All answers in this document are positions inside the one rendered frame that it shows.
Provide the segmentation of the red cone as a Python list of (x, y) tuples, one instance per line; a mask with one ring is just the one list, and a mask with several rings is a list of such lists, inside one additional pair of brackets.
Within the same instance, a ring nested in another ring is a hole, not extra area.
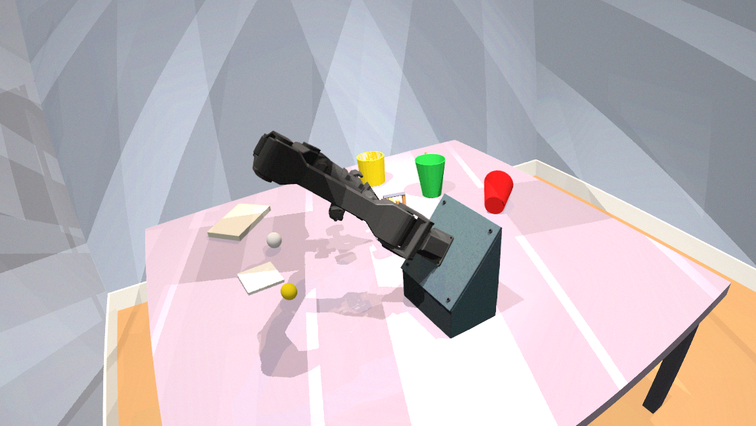
[(491, 214), (499, 214), (504, 210), (510, 194), (513, 180), (508, 173), (494, 170), (484, 179), (484, 206)]

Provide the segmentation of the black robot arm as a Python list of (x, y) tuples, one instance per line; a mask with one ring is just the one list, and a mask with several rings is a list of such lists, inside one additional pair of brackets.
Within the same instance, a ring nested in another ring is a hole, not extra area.
[[(439, 229), (420, 212), (390, 199), (370, 199), (338, 179), (343, 169), (321, 150), (272, 131), (262, 136), (254, 153), (252, 170), (263, 180), (279, 185), (298, 184), (331, 203), (329, 216), (342, 221), (344, 211), (365, 221), (384, 249), (412, 260), (415, 253), (441, 265), (454, 237)], [(415, 216), (417, 216), (417, 219)]]

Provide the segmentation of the white flat square panel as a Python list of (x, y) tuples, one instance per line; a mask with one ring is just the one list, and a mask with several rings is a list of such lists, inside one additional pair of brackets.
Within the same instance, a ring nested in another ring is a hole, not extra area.
[(258, 265), (250, 270), (237, 273), (239, 280), (246, 289), (248, 295), (255, 294), (268, 287), (276, 286), (284, 281), (271, 262)]

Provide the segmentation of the yellow cup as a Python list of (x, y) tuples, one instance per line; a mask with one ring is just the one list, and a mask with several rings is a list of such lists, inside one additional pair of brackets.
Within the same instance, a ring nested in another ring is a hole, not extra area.
[(363, 184), (369, 183), (371, 188), (385, 185), (385, 156), (381, 151), (366, 151), (357, 156), (360, 177)]

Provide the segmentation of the yellow ball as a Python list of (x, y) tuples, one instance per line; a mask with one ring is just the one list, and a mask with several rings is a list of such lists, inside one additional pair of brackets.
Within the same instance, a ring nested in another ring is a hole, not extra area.
[(285, 283), (281, 287), (281, 296), (286, 300), (292, 300), (296, 297), (297, 290), (295, 285), (291, 283)]

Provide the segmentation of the white ball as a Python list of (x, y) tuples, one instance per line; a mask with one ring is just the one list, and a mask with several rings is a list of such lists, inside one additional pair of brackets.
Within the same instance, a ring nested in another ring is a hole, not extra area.
[(271, 234), (268, 235), (266, 241), (267, 241), (267, 244), (271, 247), (271, 249), (272, 248), (276, 249), (278, 246), (281, 245), (282, 238), (281, 236), (279, 236), (278, 233), (272, 232)]

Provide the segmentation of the green cup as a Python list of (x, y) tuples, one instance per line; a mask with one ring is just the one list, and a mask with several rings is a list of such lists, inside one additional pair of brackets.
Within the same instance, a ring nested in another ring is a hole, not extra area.
[(439, 154), (422, 154), (415, 157), (419, 186), (424, 197), (436, 198), (441, 195), (445, 161), (446, 158)]

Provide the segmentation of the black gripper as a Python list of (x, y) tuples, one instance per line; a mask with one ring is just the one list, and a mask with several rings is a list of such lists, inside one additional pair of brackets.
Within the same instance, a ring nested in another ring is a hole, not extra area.
[(366, 195), (366, 197), (369, 197), (370, 199), (379, 199), (377, 195), (375, 195), (375, 192), (370, 187), (369, 183), (363, 184), (360, 178), (363, 178), (363, 174), (356, 168), (355, 170), (351, 170), (349, 172), (346, 168), (343, 168), (338, 181), (341, 181), (341, 183), (348, 185), (348, 187), (351, 187), (354, 190), (358, 190), (360, 193)]

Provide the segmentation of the beige flat block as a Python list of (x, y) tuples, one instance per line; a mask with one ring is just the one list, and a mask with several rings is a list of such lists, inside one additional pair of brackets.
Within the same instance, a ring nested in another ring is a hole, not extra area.
[(239, 203), (208, 231), (209, 238), (242, 240), (259, 221), (271, 212), (271, 205), (243, 205)]

